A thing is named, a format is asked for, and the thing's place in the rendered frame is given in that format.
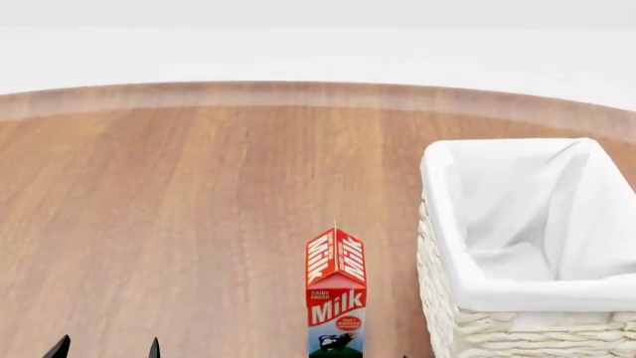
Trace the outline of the white cloth basket liner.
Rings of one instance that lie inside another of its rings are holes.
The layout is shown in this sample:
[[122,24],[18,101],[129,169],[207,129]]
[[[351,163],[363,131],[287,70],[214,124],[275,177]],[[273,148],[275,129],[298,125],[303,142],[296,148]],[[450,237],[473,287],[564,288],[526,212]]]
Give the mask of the white cloth basket liner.
[[636,193],[595,140],[439,140],[420,172],[457,306],[636,312]]

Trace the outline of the red milk carton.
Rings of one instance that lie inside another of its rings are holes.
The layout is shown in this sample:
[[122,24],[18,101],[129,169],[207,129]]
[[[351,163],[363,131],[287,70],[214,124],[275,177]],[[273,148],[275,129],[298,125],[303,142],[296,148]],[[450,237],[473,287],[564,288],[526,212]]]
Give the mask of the red milk carton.
[[364,358],[367,271],[364,244],[338,227],[306,244],[308,358]]

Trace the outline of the white wicker basket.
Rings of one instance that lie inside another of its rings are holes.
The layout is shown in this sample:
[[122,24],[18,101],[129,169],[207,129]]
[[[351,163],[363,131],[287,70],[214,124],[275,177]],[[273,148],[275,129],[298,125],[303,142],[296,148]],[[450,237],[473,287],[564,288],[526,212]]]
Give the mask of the white wicker basket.
[[435,358],[636,358],[636,312],[485,312],[457,306],[422,193],[417,273]]

